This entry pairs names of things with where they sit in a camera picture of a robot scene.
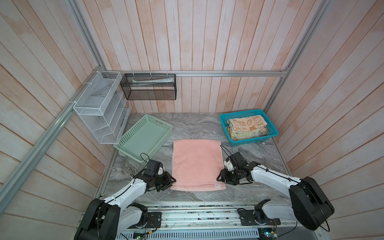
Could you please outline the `green yellow striped towel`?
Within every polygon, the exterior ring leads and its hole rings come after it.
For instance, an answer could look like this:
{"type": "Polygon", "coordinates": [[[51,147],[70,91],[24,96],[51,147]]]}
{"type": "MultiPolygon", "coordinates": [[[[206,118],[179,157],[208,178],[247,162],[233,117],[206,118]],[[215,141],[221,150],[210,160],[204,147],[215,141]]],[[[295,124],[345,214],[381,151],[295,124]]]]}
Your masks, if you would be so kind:
{"type": "Polygon", "coordinates": [[[253,133],[236,133],[231,130],[230,127],[227,127],[227,131],[233,141],[240,141],[240,140],[246,140],[246,139],[252,139],[252,138],[258,138],[258,137],[263,137],[268,134],[268,128],[264,127],[261,129],[257,129],[256,132],[253,133]]]}

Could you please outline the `plain pink towel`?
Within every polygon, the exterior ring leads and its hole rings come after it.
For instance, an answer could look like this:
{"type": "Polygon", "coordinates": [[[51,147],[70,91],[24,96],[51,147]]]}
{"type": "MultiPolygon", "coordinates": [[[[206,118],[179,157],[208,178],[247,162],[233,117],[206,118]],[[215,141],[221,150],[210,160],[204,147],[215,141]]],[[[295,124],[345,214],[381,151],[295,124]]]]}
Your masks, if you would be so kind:
{"type": "Polygon", "coordinates": [[[175,140],[172,177],[177,181],[171,190],[210,192],[226,189],[217,177],[224,169],[223,154],[217,140],[175,140]]]}

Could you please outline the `pink orange patterned towel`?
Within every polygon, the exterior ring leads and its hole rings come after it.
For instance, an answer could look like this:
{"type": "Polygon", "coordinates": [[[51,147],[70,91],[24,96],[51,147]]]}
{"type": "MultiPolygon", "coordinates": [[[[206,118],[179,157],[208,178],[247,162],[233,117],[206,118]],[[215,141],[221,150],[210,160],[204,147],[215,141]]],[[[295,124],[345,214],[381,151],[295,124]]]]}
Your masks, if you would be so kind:
{"type": "Polygon", "coordinates": [[[229,124],[230,129],[235,133],[253,133],[268,125],[261,115],[229,119],[227,123],[229,124]]]}

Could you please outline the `teal plastic basket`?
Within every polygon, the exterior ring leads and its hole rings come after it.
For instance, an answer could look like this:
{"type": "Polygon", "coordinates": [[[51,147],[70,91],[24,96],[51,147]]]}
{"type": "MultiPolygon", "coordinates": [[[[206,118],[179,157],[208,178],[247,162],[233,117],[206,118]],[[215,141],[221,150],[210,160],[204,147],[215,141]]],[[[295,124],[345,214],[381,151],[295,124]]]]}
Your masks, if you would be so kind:
{"type": "Polygon", "coordinates": [[[279,134],[275,125],[271,122],[269,117],[262,110],[248,110],[248,111],[240,111],[240,112],[221,114],[220,115],[220,121],[221,121],[223,130],[224,130],[227,138],[229,139],[231,146],[238,146],[238,145],[243,145],[243,144],[262,142],[262,141],[268,140],[269,138],[276,137],[279,134]],[[245,117],[251,117],[251,116],[256,116],[256,115],[261,115],[265,119],[265,121],[268,123],[268,125],[266,126],[268,128],[268,134],[266,136],[263,136],[263,137],[240,140],[240,141],[233,141],[231,139],[228,131],[227,131],[227,127],[229,127],[229,124],[227,123],[227,121],[229,119],[245,118],[245,117]]]}

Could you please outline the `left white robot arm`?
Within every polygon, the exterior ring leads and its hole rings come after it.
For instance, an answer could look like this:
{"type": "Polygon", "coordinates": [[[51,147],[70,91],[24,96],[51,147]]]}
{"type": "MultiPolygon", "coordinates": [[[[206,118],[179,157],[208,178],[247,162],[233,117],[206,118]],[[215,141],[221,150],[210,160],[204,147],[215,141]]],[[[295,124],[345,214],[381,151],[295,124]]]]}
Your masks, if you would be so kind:
{"type": "Polygon", "coordinates": [[[135,200],[151,191],[165,191],[177,180],[164,170],[161,162],[148,160],[121,190],[101,200],[93,199],[75,233],[75,240],[114,240],[131,227],[144,228],[140,236],[150,235],[160,227],[161,213],[151,214],[148,207],[135,200]]]}

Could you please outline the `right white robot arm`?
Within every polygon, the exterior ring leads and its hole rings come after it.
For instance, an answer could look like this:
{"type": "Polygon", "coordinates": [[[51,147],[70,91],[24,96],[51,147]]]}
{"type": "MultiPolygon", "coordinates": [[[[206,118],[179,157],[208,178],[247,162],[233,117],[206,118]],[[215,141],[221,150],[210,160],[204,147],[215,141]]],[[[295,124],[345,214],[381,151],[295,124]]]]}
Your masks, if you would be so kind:
{"type": "Polygon", "coordinates": [[[311,177],[303,179],[283,175],[270,170],[257,162],[247,162],[236,152],[224,161],[217,181],[237,186],[243,184],[262,183],[290,199],[289,204],[272,203],[265,199],[255,205],[253,211],[239,210],[242,219],[250,224],[271,225],[276,220],[292,220],[303,227],[315,231],[335,213],[335,208],[327,198],[319,184],[311,177]]]}

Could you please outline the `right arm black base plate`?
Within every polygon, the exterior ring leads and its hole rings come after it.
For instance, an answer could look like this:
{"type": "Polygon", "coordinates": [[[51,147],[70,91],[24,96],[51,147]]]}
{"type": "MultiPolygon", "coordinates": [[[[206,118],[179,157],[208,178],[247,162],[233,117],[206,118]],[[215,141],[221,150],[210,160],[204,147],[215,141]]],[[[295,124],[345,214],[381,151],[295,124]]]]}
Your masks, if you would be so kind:
{"type": "Polygon", "coordinates": [[[281,224],[280,219],[269,219],[261,210],[237,209],[242,226],[277,226],[281,224]]]}

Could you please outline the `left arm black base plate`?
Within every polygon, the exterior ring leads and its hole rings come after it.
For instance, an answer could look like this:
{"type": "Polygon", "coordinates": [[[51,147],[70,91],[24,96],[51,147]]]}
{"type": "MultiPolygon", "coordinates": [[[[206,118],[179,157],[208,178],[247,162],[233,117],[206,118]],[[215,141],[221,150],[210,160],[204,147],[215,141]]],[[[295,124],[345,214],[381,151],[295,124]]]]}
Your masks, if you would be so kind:
{"type": "Polygon", "coordinates": [[[158,229],[161,227],[161,223],[162,223],[161,212],[149,212],[145,214],[143,221],[140,221],[136,225],[130,226],[129,229],[145,229],[145,228],[158,229]]]}

